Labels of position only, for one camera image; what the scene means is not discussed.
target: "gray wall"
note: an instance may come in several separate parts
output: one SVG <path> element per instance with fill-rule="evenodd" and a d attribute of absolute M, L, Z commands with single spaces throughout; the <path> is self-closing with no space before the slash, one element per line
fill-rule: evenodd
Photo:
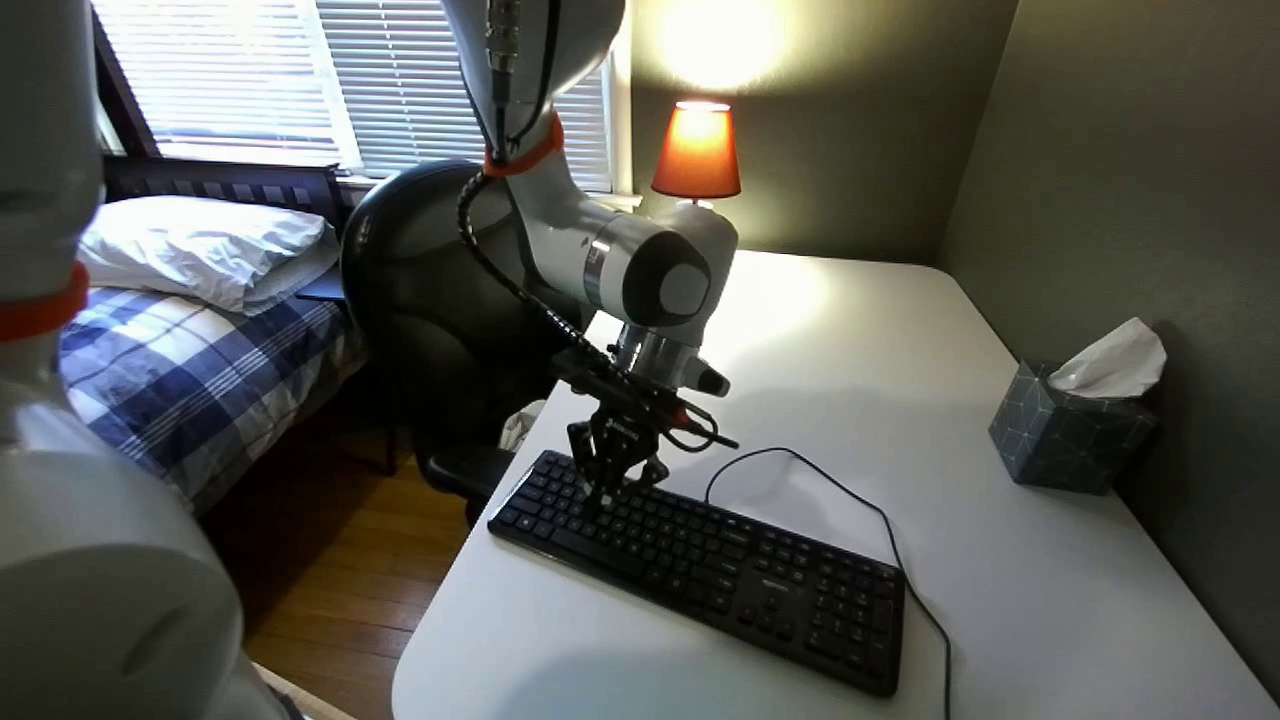
<path fill-rule="evenodd" d="M 1012 352 L 1173 367 L 1130 502 L 1280 693 L 1280 4 L 1020 0 L 944 265 Z"/>
<path fill-rule="evenodd" d="M 636 0 L 636 186 L 678 94 L 696 94 L 663 42 L 682 11 L 716 0 Z M 747 248 L 815 256 L 936 256 L 1017 0 L 734 0 L 771 16 L 780 62 L 729 90 L 746 195 L 716 203 Z"/>

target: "keyboard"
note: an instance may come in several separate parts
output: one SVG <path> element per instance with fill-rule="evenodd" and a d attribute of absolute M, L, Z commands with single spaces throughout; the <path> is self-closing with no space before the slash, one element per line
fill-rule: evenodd
<path fill-rule="evenodd" d="M 892 562 L 662 488 L 588 507 L 559 451 L 532 463 L 490 533 L 861 693 L 898 693 L 904 574 Z"/>

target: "window blinds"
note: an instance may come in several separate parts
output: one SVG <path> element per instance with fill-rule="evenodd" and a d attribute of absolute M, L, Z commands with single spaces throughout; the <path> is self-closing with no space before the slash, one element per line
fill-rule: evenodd
<path fill-rule="evenodd" d="M 390 176 L 479 157 L 440 0 L 95 0 L 169 157 Z M 581 186 L 608 193 L 608 67 L 557 99 Z"/>

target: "lamp shade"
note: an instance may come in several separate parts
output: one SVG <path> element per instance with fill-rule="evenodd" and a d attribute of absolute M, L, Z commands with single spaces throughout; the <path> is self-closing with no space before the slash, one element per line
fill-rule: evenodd
<path fill-rule="evenodd" d="M 657 157 L 653 186 L 663 195 L 735 195 L 735 118 L 720 99 L 682 99 Z"/>

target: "wooden floor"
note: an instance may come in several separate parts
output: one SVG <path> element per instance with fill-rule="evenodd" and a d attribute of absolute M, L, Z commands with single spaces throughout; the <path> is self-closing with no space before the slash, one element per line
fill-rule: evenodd
<path fill-rule="evenodd" d="M 243 598 L 257 663 L 354 717 L 392 717 L 398 657 L 467 524 L 386 432 L 316 417 L 206 527 Z"/>

